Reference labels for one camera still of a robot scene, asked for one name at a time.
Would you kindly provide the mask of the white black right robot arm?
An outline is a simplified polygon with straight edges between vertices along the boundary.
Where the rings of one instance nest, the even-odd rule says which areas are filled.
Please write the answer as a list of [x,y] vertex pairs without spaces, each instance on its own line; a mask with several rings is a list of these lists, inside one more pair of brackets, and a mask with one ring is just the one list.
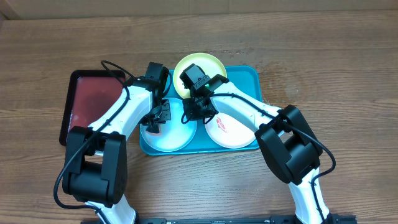
[[264,160],[272,173],[288,184],[301,223],[328,223],[318,183],[320,156],[325,151],[300,110],[292,105],[280,109],[242,92],[226,77],[207,75],[189,65],[179,78],[190,96],[183,100],[182,121],[212,119],[224,113],[254,132]]

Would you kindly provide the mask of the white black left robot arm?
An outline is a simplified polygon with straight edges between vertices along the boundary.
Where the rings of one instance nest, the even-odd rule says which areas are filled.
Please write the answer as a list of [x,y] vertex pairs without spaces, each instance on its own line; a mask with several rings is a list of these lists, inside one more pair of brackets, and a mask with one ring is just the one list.
[[171,87],[167,67],[151,62],[145,75],[130,75],[121,84],[120,97],[102,117],[69,131],[64,167],[53,188],[59,207],[94,210],[100,223],[138,223],[124,195],[127,139],[139,124],[158,134],[160,125],[171,119],[164,98]]

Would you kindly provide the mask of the light blue plastic plate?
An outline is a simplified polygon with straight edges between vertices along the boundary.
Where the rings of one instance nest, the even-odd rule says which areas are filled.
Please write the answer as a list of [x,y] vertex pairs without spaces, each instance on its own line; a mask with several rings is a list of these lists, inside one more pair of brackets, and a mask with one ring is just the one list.
[[163,109],[162,114],[170,115],[170,119],[164,124],[156,124],[154,127],[158,133],[151,133],[148,126],[139,126],[141,149],[150,155],[166,155],[177,152],[187,146],[193,139],[197,122],[189,121],[186,124],[181,122],[183,115],[182,100],[178,98],[166,98],[166,105],[169,109]]

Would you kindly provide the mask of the yellow-green plastic plate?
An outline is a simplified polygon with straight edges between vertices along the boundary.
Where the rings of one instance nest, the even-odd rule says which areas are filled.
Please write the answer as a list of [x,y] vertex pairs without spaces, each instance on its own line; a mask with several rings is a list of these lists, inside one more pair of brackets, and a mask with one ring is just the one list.
[[180,75],[189,65],[193,63],[198,65],[210,78],[214,77],[215,75],[227,77],[227,72],[224,65],[215,56],[206,53],[194,53],[187,55],[178,62],[172,75],[174,88],[177,94],[183,99],[189,98],[190,92],[184,87],[183,81],[180,79]]

